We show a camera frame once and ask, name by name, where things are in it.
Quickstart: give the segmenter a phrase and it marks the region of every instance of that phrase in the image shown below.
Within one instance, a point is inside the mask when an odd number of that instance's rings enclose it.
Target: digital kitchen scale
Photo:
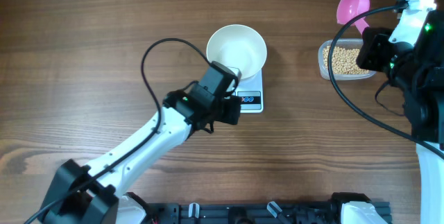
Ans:
[[[262,70],[253,77],[241,80],[233,93],[242,98],[241,113],[260,113],[264,110]]]

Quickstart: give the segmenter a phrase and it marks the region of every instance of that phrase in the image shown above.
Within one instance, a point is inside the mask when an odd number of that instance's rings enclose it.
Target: pink ladle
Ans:
[[[336,12],[338,24],[347,24],[352,18],[368,11],[368,9],[370,9],[370,0],[341,0]],[[361,35],[364,29],[369,27],[364,19],[362,18],[353,24],[353,26],[358,28]]]

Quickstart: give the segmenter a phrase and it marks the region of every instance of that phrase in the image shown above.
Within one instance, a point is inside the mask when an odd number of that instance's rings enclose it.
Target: white bowl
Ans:
[[[218,29],[207,45],[208,61],[238,68],[241,80],[253,77],[266,60],[266,45],[261,35],[248,26],[229,25]]]

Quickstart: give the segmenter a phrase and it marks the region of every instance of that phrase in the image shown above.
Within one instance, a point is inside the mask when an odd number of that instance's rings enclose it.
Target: plastic container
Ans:
[[[330,77],[328,76],[328,69],[324,65],[324,56],[322,53],[322,50],[331,45],[333,40],[325,41],[324,44],[319,47],[318,51],[318,61],[319,61],[319,69],[321,71],[321,76],[324,79],[330,80]],[[362,47],[362,40],[361,39],[340,39],[336,43],[336,47],[342,47],[346,49],[360,49]],[[364,79],[364,78],[370,78],[371,76],[375,75],[376,71],[368,71],[367,74],[335,74],[334,78],[336,80],[356,80],[356,79]]]

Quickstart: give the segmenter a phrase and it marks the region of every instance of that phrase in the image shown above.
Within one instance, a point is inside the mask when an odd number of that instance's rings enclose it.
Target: black metal base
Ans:
[[[144,209],[147,224],[282,224],[267,210],[267,204],[200,205],[198,218],[189,217],[189,205],[145,203],[129,194]],[[282,215],[293,224],[339,224],[334,201],[281,204]],[[371,202],[376,212],[392,223],[390,203]]]

